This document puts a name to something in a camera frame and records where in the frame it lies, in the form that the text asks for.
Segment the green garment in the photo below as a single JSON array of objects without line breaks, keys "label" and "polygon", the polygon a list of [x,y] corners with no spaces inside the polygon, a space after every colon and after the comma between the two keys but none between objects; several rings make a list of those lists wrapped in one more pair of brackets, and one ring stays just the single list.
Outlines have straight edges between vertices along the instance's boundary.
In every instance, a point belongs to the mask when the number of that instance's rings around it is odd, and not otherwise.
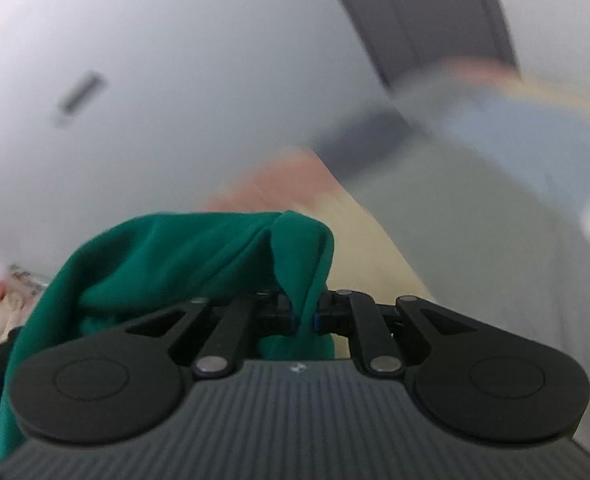
[{"label": "green garment", "polygon": [[78,249],[47,288],[12,350],[0,404],[0,460],[24,440],[10,409],[12,374],[27,357],[194,296],[280,286],[301,317],[294,337],[260,344],[268,359],[333,356],[312,317],[333,256],[329,229],[298,213],[157,214]]}]

